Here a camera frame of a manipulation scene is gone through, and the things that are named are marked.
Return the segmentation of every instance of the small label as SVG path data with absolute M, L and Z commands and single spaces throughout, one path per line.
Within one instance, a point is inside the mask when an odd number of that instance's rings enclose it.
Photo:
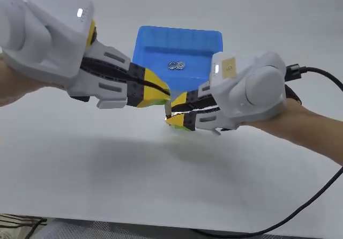
M 236 58 L 227 58 L 221 62 L 221 73 L 223 79 L 234 78 L 237 76 Z

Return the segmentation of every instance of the white tabletop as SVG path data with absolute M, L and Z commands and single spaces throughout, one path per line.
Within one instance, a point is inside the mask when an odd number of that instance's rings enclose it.
M 225 51 L 275 50 L 343 78 L 343 0 L 94 0 L 99 39 L 132 55 L 138 28 L 213 29 Z M 290 84 L 342 118 L 325 78 Z M 0 213 L 252 232 L 282 220 L 339 169 L 251 128 L 175 131 L 163 107 L 99 110 L 42 89 L 0 109 Z M 274 233 L 341 238 L 343 180 Z

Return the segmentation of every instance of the black cable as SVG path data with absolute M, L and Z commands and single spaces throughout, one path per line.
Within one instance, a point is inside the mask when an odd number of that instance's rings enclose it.
M 331 81 L 333 81 L 343 91 L 343 83 L 340 80 L 338 80 L 338 78 L 336 78 L 334 75 L 330 74 L 327 71 L 324 71 L 322 69 L 317 69 L 317 68 L 310 68 L 310 67 L 306 67 L 306 66 L 299 68 L 299 71 L 301 74 L 304 74 L 307 72 L 313 72 L 313 73 L 321 74 L 324 77 L 327 77 Z
M 288 81 L 301 78 L 301 74 L 303 74 L 303 73 L 314 72 L 314 73 L 318 73 L 318 74 L 321 74 L 321 75 L 329 78 L 343 92 L 343 83 L 340 80 L 338 80 L 335 76 L 333 76 L 332 74 L 330 74 L 324 70 L 317 69 L 317 68 L 308 68 L 305 66 L 300 68 L 299 66 L 296 67 L 296 65 L 292 65 L 291 67 L 292 68 L 295 67 L 294 69 L 292 69 L 292 72 L 294 74 L 297 74 L 297 75 L 293 76 L 294 79 L 291 79 L 291 76 L 290 76 Z M 201 231 L 198 229 L 191 229 L 191 230 L 197 234 L 200 234 L 203 236 L 208 236 L 211 238 L 250 238 L 250 237 L 259 236 L 259 235 L 269 233 L 270 231 L 273 231 L 273 230 L 283 226 L 289 220 L 291 220 L 292 218 L 297 216 L 302 210 L 304 210 L 305 208 L 310 206 L 316 199 L 318 199 L 342 175 L 342 173 L 343 173 L 343 167 L 340 168 L 339 171 L 312 198 L 310 198 L 307 202 L 305 202 L 303 205 L 301 205 L 299 208 L 297 208 L 287 218 L 285 218 L 284 220 L 280 221 L 279 223 L 277 223 L 274 226 L 271 226 L 267 229 L 264 229 L 264 230 L 261 230 L 261 231 L 255 232 L 255 233 L 245 233 L 245 234 L 239 234 L 239 235 L 213 235 L 211 233 L 207 233 L 207 232 L 204 232 L 204 231 Z
M 46 222 L 47 219 L 41 219 L 40 221 L 38 221 L 30 230 L 30 232 L 28 232 L 28 234 L 25 236 L 25 239 L 30 239 L 30 237 L 33 235 L 33 233 L 36 231 L 37 227 L 42 224 L 43 222 Z

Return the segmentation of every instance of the blue tray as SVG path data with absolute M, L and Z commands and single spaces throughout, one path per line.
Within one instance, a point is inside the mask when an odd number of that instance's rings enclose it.
M 212 55 L 222 50 L 217 31 L 142 26 L 132 61 L 155 72 L 171 91 L 184 92 L 208 81 Z M 170 62 L 183 62 L 185 67 L 171 70 Z

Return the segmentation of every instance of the led light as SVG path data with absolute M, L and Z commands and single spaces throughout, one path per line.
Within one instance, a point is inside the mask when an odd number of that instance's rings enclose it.
M 78 9 L 77 11 L 77 17 L 80 18 L 82 17 L 82 14 L 84 13 L 84 10 L 83 9 Z

